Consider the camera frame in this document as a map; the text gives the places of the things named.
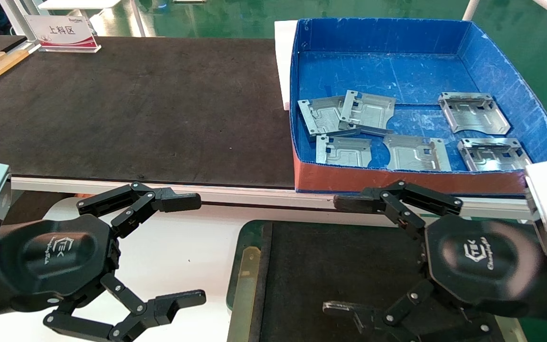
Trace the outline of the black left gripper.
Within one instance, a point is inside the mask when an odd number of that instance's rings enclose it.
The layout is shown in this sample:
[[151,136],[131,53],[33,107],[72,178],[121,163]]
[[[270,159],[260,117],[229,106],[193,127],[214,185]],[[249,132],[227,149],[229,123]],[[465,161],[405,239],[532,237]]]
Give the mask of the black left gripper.
[[[80,200],[74,219],[0,228],[0,314],[32,313],[58,306],[43,324],[60,335],[92,342],[134,342],[147,329],[171,324],[180,309],[206,303],[204,290],[158,296],[143,302],[115,278],[126,238],[156,212],[198,210],[198,193],[126,184]],[[123,210],[111,228],[97,217]],[[116,325],[74,317],[104,290],[129,314]]]

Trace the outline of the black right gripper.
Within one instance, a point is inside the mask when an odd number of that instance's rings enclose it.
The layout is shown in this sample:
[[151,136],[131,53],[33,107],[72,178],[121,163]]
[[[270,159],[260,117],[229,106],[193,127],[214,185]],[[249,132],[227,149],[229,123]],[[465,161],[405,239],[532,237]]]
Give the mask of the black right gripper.
[[[454,196],[406,181],[334,197],[341,212],[384,214],[411,238],[424,238],[431,278],[462,305],[497,316],[547,320],[547,256],[534,228],[463,219],[458,217],[462,205]],[[441,218],[426,227],[410,206]],[[351,318],[371,342],[475,342],[492,334],[481,318],[425,334],[410,331],[404,320],[434,292],[432,281],[420,281],[385,310],[328,301],[323,312]]]

